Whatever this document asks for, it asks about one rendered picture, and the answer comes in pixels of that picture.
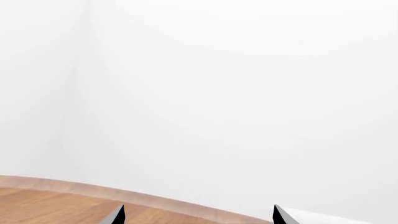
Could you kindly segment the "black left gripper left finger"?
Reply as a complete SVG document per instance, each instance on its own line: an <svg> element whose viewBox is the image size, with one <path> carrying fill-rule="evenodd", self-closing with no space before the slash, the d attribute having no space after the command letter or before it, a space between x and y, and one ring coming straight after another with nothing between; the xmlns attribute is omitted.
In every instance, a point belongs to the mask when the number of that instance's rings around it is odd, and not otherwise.
<svg viewBox="0 0 398 224"><path fill-rule="evenodd" d="M101 224L124 224L125 211L124 205L120 205L113 210L108 216L101 220Z"/></svg>

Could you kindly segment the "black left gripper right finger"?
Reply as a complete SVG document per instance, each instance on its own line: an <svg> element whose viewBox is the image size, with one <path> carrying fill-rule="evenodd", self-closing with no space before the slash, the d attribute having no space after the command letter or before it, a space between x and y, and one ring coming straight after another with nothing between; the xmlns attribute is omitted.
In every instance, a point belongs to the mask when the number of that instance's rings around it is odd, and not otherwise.
<svg viewBox="0 0 398 224"><path fill-rule="evenodd" d="M279 205L274 205L272 219L273 224L300 224Z"/></svg>

